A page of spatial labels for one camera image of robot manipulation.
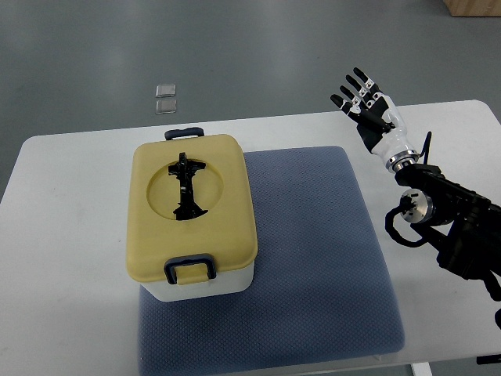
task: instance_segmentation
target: yellow lid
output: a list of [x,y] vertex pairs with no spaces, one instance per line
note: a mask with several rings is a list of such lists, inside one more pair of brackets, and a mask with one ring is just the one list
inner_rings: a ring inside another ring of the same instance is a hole
[[[180,153],[202,161],[192,177],[196,204],[208,210],[176,220],[180,182],[168,174]],[[138,282],[166,280],[167,260],[209,254],[216,272],[249,266],[258,252],[251,190],[243,152],[228,135],[141,145],[134,153],[127,228],[127,270]],[[206,279],[207,267],[177,266],[178,283]]]

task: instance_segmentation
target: white box base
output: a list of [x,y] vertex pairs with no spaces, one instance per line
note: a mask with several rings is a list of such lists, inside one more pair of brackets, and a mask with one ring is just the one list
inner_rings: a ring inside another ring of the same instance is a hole
[[241,292],[251,285],[253,277],[254,262],[243,269],[218,273],[213,280],[198,284],[169,284],[167,280],[159,280],[141,285],[158,300],[175,302]]

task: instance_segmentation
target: black handle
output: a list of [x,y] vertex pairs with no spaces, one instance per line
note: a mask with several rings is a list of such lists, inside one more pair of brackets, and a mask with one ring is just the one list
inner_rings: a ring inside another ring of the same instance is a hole
[[175,257],[167,260],[164,265],[164,272],[168,283],[178,283],[178,278],[175,275],[174,270],[176,266],[188,266],[195,264],[205,264],[207,266],[207,276],[209,277],[209,280],[213,280],[216,277],[216,265],[214,263],[214,259],[211,255],[205,253],[202,255]]
[[187,136],[203,136],[204,130],[199,127],[192,127],[186,129],[171,129],[170,131],[165,132],[165,140],[169,139],[177,139],[179,137],[187,137]]

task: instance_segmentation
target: plastic storage box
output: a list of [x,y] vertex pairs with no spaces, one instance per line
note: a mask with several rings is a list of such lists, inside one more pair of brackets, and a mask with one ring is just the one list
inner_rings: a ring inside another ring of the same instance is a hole
[[163,302],[245,290],[258,240],[240,146],[228,135],[204,136],[201,128],[165,138],[134,153],[129,275]]

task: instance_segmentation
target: small clear object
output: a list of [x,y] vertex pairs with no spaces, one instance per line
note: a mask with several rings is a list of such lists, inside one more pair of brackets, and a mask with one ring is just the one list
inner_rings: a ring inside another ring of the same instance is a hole
[[175,84],[162,84],[157,86],[157,98],[175,96]]
[[176,110],[175,99],[162,99],[157,101],[157,114],[171,114]]

